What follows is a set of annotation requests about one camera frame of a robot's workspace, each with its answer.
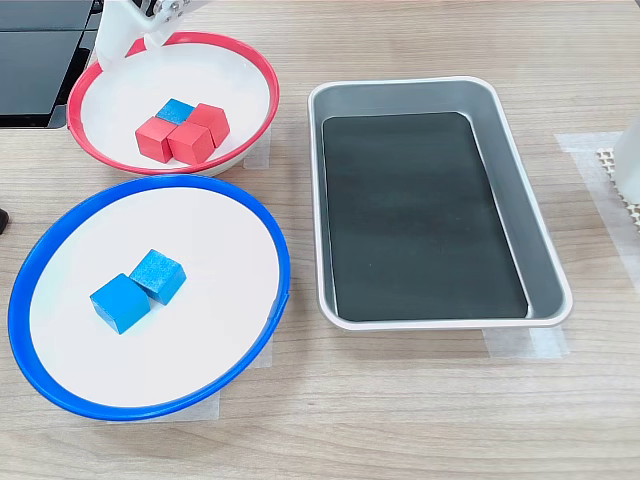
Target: white plastic object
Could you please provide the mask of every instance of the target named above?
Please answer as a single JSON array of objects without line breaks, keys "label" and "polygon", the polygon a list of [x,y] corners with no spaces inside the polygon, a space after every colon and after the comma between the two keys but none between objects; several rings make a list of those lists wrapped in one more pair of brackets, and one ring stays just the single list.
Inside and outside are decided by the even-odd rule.
[{"label": "white plastic object", "polygon": [[620,194],[631,204],[640,203],[640,116],[613,148],[614,179]]},{"label": "white plastic object", "polygon": [[185,14],[206,3],[158,0],[156,13],[147,17],[132,0],[105,0],[95,45],[100,67],[104,71],[113,68],[143,35],[147,49],[161,47],[176,32]]}]

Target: blue cube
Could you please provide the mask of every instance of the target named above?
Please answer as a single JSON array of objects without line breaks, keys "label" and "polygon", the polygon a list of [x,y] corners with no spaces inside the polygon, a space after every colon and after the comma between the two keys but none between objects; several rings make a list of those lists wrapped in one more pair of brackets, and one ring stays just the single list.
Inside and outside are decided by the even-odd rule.
[{"label": "blue cube", "polygon": [[187,276],[178,262],[151,250],[129,276],[156,302],[171,301]]},{"label": "blue cube", "polygon": [[119,334],[151,311],[149,298],[124,273],[91,295],[93,308]]},{"label": "blue cube", "polygon": [[175,125],[180,125],[183,123],[191,112],[193,112],[194,107],[191,105],[187,105],[186,103],[180,102],[174,98],[169,100],[162,110],[158,112],[156,117],[161,118],[162,120],[166,120],[167,122],[171,122]]}]

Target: cube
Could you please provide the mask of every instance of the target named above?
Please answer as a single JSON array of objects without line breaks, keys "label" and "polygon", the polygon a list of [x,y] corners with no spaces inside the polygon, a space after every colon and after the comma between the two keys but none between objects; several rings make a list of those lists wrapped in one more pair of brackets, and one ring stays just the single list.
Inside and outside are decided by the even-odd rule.
[{"label": "cube", "polygon": [[167,163],[173,157],[167,137],[176,129],[173,123],[151,117],[136,130],[140,153],[145,157]]},{"label": "cube", "polygon": [[187,276],[178,262],[151,250],[129,278],[156,302],[167,305]]},{"label": "cube", "polygon": [[191,112],[193,112],[191,105],[172,98],[162,107],[156,117],[175,125],[181,125],[191,115]]},{"label": "cube", "polygon": [[215,150],[209,130],[190,122],[171,132],[169,147],[176,160],[189,165],[205,162]]},{"label": "cube", "polygon": [[208,128],[216,148],[222,145],[231,132],[224,110],[204,103],[198,104],[187,121]]},{"label": "cube", "polygon": [[123,273],[91,295],[91,301],[97,314],[120,335],[151,311],[146,293]]}]

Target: tape strip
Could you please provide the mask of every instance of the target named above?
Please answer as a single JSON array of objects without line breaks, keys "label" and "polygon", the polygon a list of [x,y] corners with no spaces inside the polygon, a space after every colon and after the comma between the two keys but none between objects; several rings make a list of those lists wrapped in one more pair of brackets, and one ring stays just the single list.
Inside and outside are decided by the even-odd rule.
[{"label": "tape strip", "polygon": [[244,157],[244,168],[247,170],[266,170],[269,168],[271,157],[271,127],[255,143]]},{"label": "tape strip", "polygon": [[622,132],[556,135],[562,149],[570,153],[607,227],[620,259],[640,293],[640,238],[632,218],[607,171],[598,159],[599,149],[613,148]]},{"label": "tape strip", "polygon": [[[273,365],[273,339],[265,345],[260,355],[258,355],[250,368],[269,368]],[[220,392],[211,395],[201,402],[185,408],[178,412],[163,417],[142,420],[137,423],[172,423],[172,422],[201,422],[217,420],[220,417]]]},{"label": "tape strip", "polygon": [[489,355],[494,358],[562,358],[569,347],[562,327],[488,328],[482,331]]}]

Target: wooden table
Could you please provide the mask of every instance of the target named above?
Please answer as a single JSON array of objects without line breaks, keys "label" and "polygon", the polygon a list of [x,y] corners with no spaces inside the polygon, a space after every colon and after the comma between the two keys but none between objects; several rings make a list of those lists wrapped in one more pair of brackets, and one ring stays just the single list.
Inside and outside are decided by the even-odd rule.
[{"label": "wooden table", "polygon": [[[188,27],[273,63],[271,169],[223,174],[277,217],[293,258],[274,365],[222,392],[218,421],[114,425],[35,393],[6,308],[22,261],[69,208],[131,178],[66,129],[0,132],[0,478],[640,478],[640,302],[555,133],[640,112],[632,0],[218,1]],[[500,94],[576,299],[562,360],[490,358],[479,331],[353,335],[315,301],[306,98],[331,80],[475,75]]]}]

